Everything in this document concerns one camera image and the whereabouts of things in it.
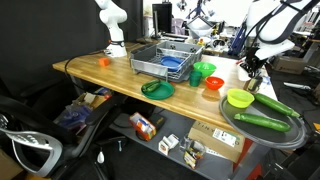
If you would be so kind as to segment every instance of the green bowl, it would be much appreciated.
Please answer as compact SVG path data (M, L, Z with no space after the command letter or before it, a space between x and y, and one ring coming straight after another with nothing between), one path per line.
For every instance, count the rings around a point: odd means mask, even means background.
M193 68L196 71L202 72L202 77L206 78L213 74L217 67L208 62L196 62L193 64Z

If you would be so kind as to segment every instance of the shelf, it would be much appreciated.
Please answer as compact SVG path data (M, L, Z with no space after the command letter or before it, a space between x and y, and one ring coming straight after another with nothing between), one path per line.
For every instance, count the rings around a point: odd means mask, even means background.
M160 140L162 140L163 136L168 137L171 134L175 134L179 138L183 137L189 132L194 120L170 111L163 111L161 115L167 118L166 123L148 142L138 139L133 128L119 128L113 124L110 126L110 128L122 133L129 139L132 139L143 146L165 156L158 150L158 143ZM115 120L115 123L125 127L130 126L129 115L121 114ZM192 170L188 165L185 164L183 160L183 153L179 150L179 145L177 145L174 149L171 149L169 151L169 155L166 157L208 179L228 179L228 177L230 177L232 174L233 163L230 160L210 154L205 154L204 159L200 160L197 168Z

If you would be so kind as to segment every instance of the green plate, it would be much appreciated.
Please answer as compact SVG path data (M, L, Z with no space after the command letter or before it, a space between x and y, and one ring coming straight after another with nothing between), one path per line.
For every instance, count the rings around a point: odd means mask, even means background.
M160 87L158 87L153 92L142 92L144 96L146 96L149 99L153 100L162 100L170 97L174 93L174 88L170 83L167 83L165 81L160 82Z

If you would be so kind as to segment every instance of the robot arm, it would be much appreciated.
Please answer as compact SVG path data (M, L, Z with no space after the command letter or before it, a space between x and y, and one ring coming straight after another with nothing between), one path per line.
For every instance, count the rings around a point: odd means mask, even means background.
M246 19L246 60L241 67L250 78L259 75L267 58L290 50L287 40L297 22L320 0L253 1Z
M100 19L108 27L111 37L111 44L105 50L105 54L112 57L122 57L127 55L124 47L123 32L118 23L127 20L127 13L119 8L112 0L95 0L101 8Z

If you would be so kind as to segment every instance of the zucchini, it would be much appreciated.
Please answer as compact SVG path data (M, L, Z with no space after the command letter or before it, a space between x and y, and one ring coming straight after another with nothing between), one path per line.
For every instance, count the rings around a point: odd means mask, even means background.
M155 80L149 81L149 82L145 83L144 85L142 85L141 90L143 92L152 92L152 91L156 90L160 85L161 85L160 80L155 79Z
M271 109L284 114L286 116L292 116L292 117L300 117L300 114L298 112L296 112L295 110L293 110L292 108L288 107L287 105L276 101L264 94L260 94L260 93L256 93L254 94L254 98L261 102L262 104L270 107Z
M234 119L258 126L263 126L280 132L287 132L291 129L290 125L286 122L249 113L238 113L234 115Z

